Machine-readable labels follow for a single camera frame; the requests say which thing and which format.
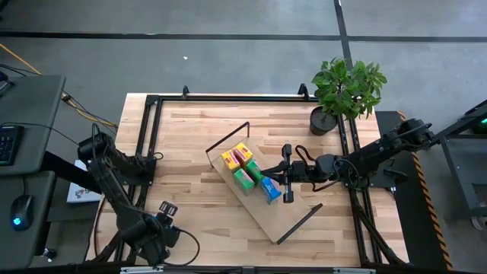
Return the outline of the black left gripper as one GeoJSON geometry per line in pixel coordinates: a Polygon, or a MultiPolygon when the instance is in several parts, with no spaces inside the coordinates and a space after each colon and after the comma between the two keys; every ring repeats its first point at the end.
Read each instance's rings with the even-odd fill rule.
{"type": "Polygon", "coordinates": [[[169,249],[176,245],[179,237],[180,231],[173,225],[171,216],[151,216],[148,228],[131,248],[127,260],[134,263],[138,256],[149,266],[160,265],[170,257],[169,249]]]}

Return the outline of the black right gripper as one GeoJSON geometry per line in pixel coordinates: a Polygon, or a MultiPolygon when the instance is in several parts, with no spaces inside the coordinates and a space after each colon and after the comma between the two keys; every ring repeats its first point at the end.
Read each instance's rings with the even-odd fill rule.
{"type": "Polygon", "coordinates": [[[295,152],[299,161],[291,161],[292,146],[284,144],[277,166],[262,170],[262,175],[285,187],[284,203],[294,202],[293,183],[310,183],[313,192],[325,190],[337,183],[337,157],[326,154],[312,158],[307,149],[298,145],[295,152]]]}

